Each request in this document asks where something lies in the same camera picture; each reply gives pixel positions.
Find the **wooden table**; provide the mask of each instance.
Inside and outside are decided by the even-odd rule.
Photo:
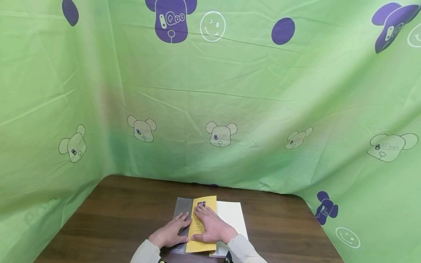
[[[241,202],[249,240],[268,263],[343,263],[305,202],[295,196],[112,175],[83,202],[35,263],[129,263],[172,219],[177,197]],[[216,263],[161,254],[169,263]]]

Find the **hand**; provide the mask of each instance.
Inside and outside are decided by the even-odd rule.
[[[163,247],[172,247],[180,243],[185,243],[189,241],[188,236],[179,236],[179,231],[181,228],[187,227],[192,222],[191,219],[186,221],[189,212],[179,214],[168,224],[158,229],[149,236],[149,241],[152,242],[159,249]]]
[[[222,241],[228,244],[231,239],[235,238],[237,231],[225,223],[212,209],[199,205],[195,208],[195,215],[202,221],[205,226],[203,234],[196,234],[192,236],[192,240],[201,241],[205,243],[215,243]]]

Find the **left hand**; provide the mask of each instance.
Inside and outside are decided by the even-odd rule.
[[[189,241],[188,236],[179,236],[181,228],[187,227],[192,222],[191,219],[186,221],[189,212],[179,214],[162,228],[158,229],[149,236],[149,241],[152,242],[159,249],[163,247],[172,247],[180,243]]]

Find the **green curtain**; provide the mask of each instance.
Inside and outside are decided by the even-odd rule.
[[[124,174],[296,194],[346,263],[418,263],[420,5],[0,1],[0,262]]]

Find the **purple bear print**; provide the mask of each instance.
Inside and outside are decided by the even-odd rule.
[[[63,14],[67,22],[74,27],[79,20],[79,11],[75,3],[72,0],[63,0],[61,8],[63,9]]]
[[[147,7],[156,13],[155,32],[167,43],[186,40],[187,15],[196,10],[197,0],[145,0]]]
[[[286,44],[291,40],[295,32],[295,23],[289,17],[276,22],[272,29],[272,40],[277,45]]]
[[[380,7],[371,19],[376,26],[384,26],[376,41],[376,53],[388,48],[403,26],[411,22],[419,11],[419,5],[401,6],[398,3],[388,3]]]
[[[334,205],[333,202],[329,199],[329,195],[325,191],[320,191],[317,193],[317,198],[322,202],[316,210],[316,218],[319,221],[320,225],[326,224],[328,216],[335,218],[338,216],[338,205]]]

